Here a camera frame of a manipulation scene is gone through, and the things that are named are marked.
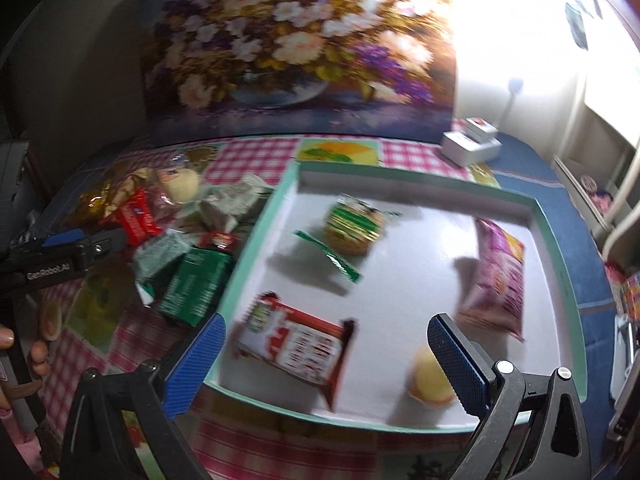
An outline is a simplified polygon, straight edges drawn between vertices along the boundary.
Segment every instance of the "painting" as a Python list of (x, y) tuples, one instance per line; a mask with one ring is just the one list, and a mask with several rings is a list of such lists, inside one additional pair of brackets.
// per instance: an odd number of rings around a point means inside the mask
[(142, 0), (154, 142), (341, 133), (438, 142), (451, 0)]

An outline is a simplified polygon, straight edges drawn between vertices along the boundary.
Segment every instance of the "blue gripper pad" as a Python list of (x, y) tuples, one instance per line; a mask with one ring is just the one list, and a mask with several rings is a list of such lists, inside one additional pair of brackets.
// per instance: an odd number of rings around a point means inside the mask
[(483, 419), (490, 406), (488, 381), (438, 317), (431, 318), (427, 339), (462, 407), (469, 415)]
[(185, 413), (225, 343), (225, 319), (211, 316), (164, 384), (162, 407), (169, 420)]

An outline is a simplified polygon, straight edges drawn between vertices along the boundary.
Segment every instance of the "green snack package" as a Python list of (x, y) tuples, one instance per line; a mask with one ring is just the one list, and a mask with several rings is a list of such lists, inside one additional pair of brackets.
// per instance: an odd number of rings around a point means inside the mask
[(229, 254), (192, 248), (178, 267), (158, 310), (196, 326), (212, 306), (217, 306), (233, 258)]
[(305, 233), (304, 231), (296, 231), (294, 233), (296, 236), (299, 236), (303, 240), (307, 242), (311, 242), (318, 246), (320, 250), (331, 260), (331, 263), (334, 264), (340, 272), (343, 273), (347, 278), (349, 278), (353, 283), (357, 283), (358, 280), (362, 277), (362, 275), (350, 264), (348, 264), (345, 260), (343, 260), (338, 254), (331, 250), (331, 248), (323, 244), (317, 238), (314, 238), (310, 234)]
[(136, 249), (133, 268), (138, 295), (144, 306), (151, 306), (162, 295), (190, 250), (191, 244), (175, 230), (167, 230)]

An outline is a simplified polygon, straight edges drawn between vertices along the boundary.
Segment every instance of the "wall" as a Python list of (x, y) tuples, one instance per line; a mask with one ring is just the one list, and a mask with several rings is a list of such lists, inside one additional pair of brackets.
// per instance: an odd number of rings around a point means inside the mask
[(559, 146), (578, 77), (580, 52), (566, 0), (455, 0), (457, 117), (493, 121), (524, 81), (501, 130), (550, 159)]
[(138, 0), (47, 0), (12, 55), (17, 104), (54, 187), (145, 123)]
[[(12, 57), (16, 101), (53, 186), (89, 154), (145, 124), (138, 0), (49, 0)], [(577, 77), (564, 0), (456, 0), (458, 116), (494, 120), (524, 79), (503, 130), (549, 158)]]

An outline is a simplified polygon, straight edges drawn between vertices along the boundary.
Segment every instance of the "green box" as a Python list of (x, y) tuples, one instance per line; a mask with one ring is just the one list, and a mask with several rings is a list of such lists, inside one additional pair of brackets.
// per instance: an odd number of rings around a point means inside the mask
[(191, 249), (171, 280), (159, 311), (196, 326), (209, 308), (218, 306), (232, 263), (229, 254)]

